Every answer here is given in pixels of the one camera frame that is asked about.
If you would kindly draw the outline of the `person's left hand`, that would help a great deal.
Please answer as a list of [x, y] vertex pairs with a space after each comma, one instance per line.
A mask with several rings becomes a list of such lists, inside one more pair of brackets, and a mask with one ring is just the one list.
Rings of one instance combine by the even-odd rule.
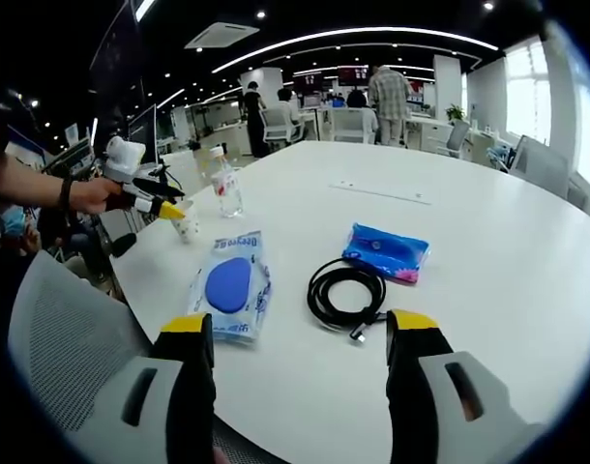
[[70, 209], [81, 213], [98, 215], [128, 206], [121, 186], [106, 178], [88, 182], [73, 182], [69, 196]]

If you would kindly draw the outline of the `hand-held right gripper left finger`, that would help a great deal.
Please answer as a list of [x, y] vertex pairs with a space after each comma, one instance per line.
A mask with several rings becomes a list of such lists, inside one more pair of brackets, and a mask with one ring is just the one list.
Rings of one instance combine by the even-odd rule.
[[168, 322], [96, 397], [94, 461], [213, 463], [213, 367], [212, 316]]

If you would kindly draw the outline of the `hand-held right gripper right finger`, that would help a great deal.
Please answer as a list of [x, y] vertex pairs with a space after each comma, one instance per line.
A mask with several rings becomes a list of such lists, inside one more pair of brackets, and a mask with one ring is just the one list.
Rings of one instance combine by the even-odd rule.
[[438, 324], [388, 312], [386, 396], [394, 463], [512, 463], [537, 440], [538, 423], [512, 407], [507, 386]]

